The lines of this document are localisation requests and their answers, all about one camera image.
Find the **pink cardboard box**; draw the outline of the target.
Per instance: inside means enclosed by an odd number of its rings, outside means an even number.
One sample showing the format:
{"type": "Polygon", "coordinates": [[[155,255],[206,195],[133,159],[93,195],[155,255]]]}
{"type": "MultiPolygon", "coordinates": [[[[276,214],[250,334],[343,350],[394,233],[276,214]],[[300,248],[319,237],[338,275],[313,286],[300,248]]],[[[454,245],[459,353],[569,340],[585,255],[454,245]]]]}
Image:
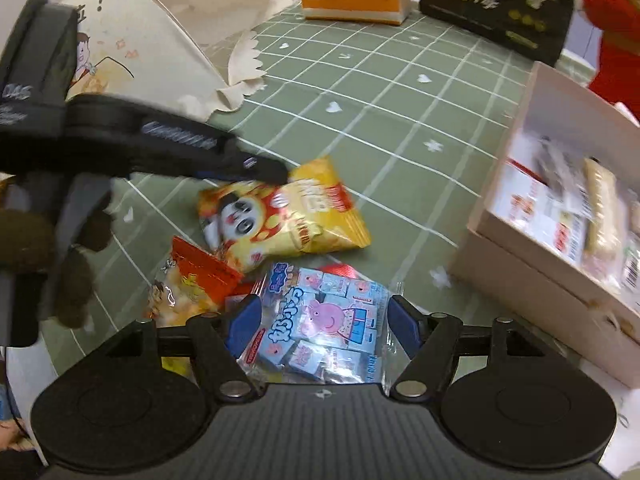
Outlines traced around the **pink cardboard box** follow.
{"type": "Polygon", "coordinates": [[[639,129],[536,63],[452,274],[639,383],[639,129]]]}

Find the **snacks inside pink box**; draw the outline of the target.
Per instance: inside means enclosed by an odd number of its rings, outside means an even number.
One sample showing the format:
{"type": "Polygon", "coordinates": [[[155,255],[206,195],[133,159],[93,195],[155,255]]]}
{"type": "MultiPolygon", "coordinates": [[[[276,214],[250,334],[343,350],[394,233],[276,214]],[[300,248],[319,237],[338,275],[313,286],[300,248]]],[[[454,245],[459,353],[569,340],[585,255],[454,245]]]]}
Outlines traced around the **snacks inside pink box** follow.
{"type": "Polygon", "coordinates": [[[575,145],[522,129],[510,137],[490,213],[526,263],[587,304],[639,309],[634,193],[575,145]]]}

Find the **red plush toy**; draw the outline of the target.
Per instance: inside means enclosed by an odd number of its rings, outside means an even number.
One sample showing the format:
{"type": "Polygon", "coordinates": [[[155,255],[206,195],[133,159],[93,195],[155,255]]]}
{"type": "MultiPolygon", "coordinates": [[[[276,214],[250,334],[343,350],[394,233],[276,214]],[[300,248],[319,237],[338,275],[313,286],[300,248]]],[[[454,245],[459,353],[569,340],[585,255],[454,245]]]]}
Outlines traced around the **red plush toy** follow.
{"type": "Polygon", "coordinates": [[[602,32],[597,73],[588,88],[639,119],[639,0],[577,0],[602,32]]]}

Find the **green grid tablecloth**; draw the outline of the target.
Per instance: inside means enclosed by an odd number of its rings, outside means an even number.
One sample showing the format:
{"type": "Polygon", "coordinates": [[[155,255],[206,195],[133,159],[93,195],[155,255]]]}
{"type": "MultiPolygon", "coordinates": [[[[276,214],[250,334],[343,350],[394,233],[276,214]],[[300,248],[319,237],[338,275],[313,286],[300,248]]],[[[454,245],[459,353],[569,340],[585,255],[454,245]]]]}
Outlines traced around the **green grid tablecloth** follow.
{"type": "MultiPolygon", "coordinates": [[[[446,267],[533,62],[419,12],[394,27],[307,22],[298,7],[257,32],[265,85],[214,124],[292,167],[329,156],[372,238],[366,249],[300,264],[344,262],[404,285],[427,312],[490,324],[498,307],[446,267]]],[[[88,323],[43,327],[55,375],[140,316],[171,237],[204,246],[196,199],[207,185],[216,184],[143,174],[114,183],[114,240],[89,255],[97,281],[88,323]]]]}

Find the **yellow panda snack bag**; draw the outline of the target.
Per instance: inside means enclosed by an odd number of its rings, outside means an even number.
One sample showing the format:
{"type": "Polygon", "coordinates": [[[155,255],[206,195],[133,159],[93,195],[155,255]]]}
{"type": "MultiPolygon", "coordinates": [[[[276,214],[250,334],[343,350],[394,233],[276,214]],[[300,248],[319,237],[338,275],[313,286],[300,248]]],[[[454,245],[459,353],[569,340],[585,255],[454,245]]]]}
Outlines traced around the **yellow panda snack bag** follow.
{"type": "Polygon", "coordinates": [[[294,168],[285,185],[235,182],[198,193],[209,250],[243,274],[274,257],[366,248],[371,235],[332,162],[294,168]]]}

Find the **cream paper bag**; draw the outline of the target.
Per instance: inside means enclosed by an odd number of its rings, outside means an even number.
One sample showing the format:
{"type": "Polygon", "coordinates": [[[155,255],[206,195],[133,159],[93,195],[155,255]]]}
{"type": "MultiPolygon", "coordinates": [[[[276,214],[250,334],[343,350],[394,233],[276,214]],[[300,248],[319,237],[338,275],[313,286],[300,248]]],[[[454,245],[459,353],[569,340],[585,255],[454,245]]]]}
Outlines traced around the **cream paper bag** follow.
{"type": "Polygon", "coordinates": [[[258,26],[293,0],[64,2],[78,11],[70,96],[122,96],[206,120],[262,88],[258,26]]]}

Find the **black plum gift box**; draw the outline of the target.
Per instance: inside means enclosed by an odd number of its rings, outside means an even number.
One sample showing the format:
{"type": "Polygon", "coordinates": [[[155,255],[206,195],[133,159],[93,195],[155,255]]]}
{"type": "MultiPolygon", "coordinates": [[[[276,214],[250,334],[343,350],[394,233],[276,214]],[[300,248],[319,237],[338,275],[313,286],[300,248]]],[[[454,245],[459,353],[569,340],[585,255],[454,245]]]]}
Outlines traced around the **black plum gift box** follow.
{"type": "Polygon", "coordinates": [[[575,0],[420,0],[420,11],[553,66],[564,48],[575,0]]]}

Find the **blue Peppa Pig snack pack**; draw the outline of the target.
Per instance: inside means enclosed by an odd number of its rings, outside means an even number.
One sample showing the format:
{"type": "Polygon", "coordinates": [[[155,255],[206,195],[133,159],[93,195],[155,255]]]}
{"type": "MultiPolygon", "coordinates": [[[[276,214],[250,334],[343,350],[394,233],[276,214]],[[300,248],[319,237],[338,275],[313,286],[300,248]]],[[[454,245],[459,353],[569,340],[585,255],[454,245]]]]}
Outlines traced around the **blue Peppa Pig snack pack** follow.
{"type": "Polygon", "coordinates": [[[380,384],[390,346],[390,291],[377,282],[273,263],[254,287],[260,324],[239,357],[278,384],[380,384]]]}

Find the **red orange snack bag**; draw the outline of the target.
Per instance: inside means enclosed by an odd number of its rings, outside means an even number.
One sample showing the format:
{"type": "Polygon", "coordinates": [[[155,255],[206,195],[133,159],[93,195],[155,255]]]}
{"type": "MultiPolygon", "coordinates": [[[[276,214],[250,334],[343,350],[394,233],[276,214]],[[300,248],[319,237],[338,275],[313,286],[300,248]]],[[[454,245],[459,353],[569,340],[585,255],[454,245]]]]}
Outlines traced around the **red orange snack bag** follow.
{"type": "Polygon", "coordinates": [[[169,257],[151,283],[143,316],[167,327],[183,326],[201,314],[219,314],[242,279],[227,263],[174,236],[169,257]]]}

